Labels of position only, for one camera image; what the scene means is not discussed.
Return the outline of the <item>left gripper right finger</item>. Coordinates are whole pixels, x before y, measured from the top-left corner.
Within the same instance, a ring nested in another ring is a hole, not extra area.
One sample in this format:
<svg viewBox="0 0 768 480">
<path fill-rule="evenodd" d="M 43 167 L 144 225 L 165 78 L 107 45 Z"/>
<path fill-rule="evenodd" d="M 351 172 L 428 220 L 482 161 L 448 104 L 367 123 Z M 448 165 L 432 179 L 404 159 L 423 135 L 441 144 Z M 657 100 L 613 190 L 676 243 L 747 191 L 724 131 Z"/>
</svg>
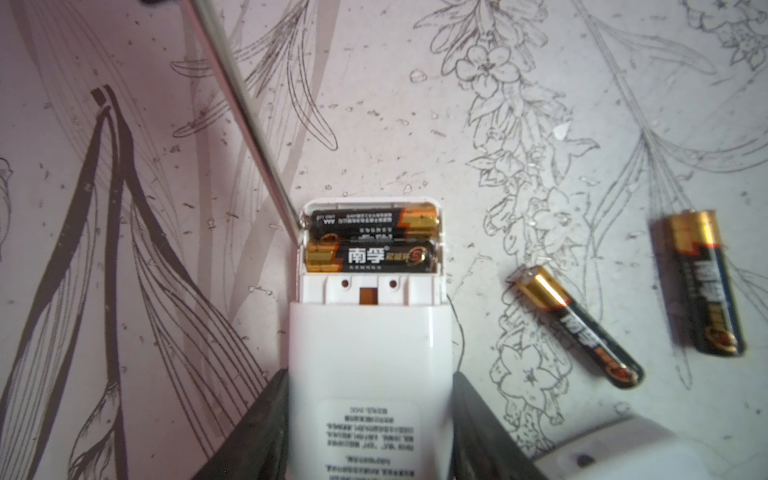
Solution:
<svg viewBox="0 0 768 480">
<path fill-rule="evenodd" d="M 461 372 L 453 375 L 451 412 L 452 479 L 546 479 Z"/>
</svg>

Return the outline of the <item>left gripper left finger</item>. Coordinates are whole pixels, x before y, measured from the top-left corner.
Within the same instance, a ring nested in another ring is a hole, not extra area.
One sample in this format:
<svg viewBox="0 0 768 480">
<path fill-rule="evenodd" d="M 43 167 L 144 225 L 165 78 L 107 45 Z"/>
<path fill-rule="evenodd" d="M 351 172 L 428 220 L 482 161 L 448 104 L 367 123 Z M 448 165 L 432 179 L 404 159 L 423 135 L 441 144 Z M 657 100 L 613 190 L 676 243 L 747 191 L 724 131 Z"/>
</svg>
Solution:
<svg viewBox="0 0 768 480">
<path fill-rule="evenodd" d="M 281 480 L 288 452 L 289 380 L 281 369 L 193 479 Z"/>
</svg>

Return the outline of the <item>AAA battery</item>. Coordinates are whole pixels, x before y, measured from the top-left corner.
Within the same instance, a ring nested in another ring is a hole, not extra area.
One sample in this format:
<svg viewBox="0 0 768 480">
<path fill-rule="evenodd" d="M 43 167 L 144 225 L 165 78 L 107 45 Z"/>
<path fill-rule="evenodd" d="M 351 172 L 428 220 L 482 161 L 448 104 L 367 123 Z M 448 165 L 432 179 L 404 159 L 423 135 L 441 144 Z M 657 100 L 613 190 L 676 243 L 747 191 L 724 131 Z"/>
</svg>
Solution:
<svg viewBox="0 0 768 480">
<path fill-rule="evenodd" d="M 741 357 L 746 350 L 723 252 L 716 213 L 688 210 L 666 218 L 680 264 L 695 348 Z"/>
<path fill-rule="evenodd" d="M 541 265 L 521 272 L 518 289 L 559 325 L 616 388 L 631 389 L 645 378 L 639 363 Z"/>
</svg>

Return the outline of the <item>white remote with display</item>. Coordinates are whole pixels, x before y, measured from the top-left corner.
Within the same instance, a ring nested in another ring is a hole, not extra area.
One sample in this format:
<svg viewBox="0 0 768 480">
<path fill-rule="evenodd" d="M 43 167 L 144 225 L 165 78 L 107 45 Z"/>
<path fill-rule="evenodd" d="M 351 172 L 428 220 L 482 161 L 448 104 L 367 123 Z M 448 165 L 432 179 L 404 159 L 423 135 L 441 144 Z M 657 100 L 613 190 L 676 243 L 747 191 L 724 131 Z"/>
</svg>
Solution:
<svg viewBox="0 0 768 480">
<path fill-rule="evenodd" d="M 548 479 L 709 479 L 702 457 L 681 436 L 643 417 L 584 434 L 534 461 Z"/>
</svg>

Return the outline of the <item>clear handle screwdriver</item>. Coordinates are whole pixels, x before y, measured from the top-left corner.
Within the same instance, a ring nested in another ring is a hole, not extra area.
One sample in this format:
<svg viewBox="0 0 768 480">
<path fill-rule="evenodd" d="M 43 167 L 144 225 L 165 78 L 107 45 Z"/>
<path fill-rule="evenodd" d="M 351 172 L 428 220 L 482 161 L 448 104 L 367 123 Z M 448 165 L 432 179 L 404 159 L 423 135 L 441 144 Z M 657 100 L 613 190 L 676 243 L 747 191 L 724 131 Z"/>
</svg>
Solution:
<svg viewBox="0 0 768 480">
<path fill-rule="evenodd" d="M 257 165 L 283 226 L 295 246 L 301 245 L 301 220 L 273 162 L 252 108 L 246 84 L 210 1 L 183 1 L 210 68 L 218 81 L 243 139 Z"/>
</svg>

